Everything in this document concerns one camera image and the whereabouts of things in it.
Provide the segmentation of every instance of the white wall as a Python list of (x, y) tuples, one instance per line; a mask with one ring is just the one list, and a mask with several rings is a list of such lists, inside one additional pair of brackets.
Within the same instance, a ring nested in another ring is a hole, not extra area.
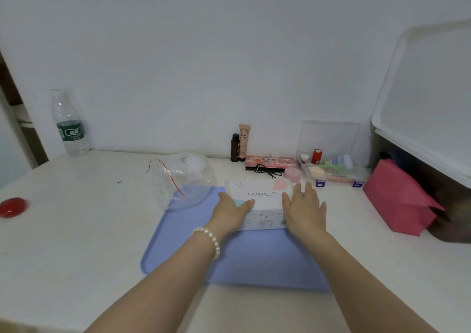
[(40, 139), (64, 151), (49, 89), (74, 94), (98, 149), (294, 154), (301, 121), (370, 116), (409, 27), (471, 17), (471, 0), (0, 0), (0, 49)]
[(0, 90), (0, 188), (29, 172), (34, 160)]

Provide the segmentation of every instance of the red roll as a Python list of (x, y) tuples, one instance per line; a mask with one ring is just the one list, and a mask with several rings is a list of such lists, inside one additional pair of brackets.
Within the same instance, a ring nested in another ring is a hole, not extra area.
[(311, 163), (312, 164), (321, 164), (322, 151), (320, 149), (315, 149), (312, 154)]

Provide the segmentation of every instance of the bb cream tube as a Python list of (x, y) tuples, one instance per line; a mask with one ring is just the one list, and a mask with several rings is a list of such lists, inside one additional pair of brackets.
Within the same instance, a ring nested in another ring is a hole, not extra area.
[(239, 125), (239, 130), (240, 130), (239, 161), (245, 162), (245, 156), (247, 155), (247, 141), (249, 140), (250, 125)]

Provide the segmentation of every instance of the pearl bracelet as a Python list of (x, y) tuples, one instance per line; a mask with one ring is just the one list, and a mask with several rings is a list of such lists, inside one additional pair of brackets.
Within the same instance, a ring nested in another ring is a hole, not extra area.
[(215, 254), (213, 260), (217, 259), (219, 257), (219, 254), (221, 253), (221, 248), (219, 247), (219, 242), (218, 242), (217, 238), (208, 229), (202, 228), (202, 227), (199, 227), (199, 228), (196, 228), (195, 230), (193, 230), (193, 234), (197, 233), (198, 231), (201, 231), (203, 234), (206, 234), (206, 235), (209, 236), (209, 239), (211, 239), (211, 241), (214, 244), (214, 248), (216, 249), (216, 254)]

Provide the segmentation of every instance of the water bottle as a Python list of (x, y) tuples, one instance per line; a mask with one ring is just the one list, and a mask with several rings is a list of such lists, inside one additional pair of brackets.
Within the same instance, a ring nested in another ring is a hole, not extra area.
[(78, 112), (72, 106), (67, 93), (52, 89), (52, 117), (56, 122), (62, 142), (70, 156), (81, 156), (90, 151)]

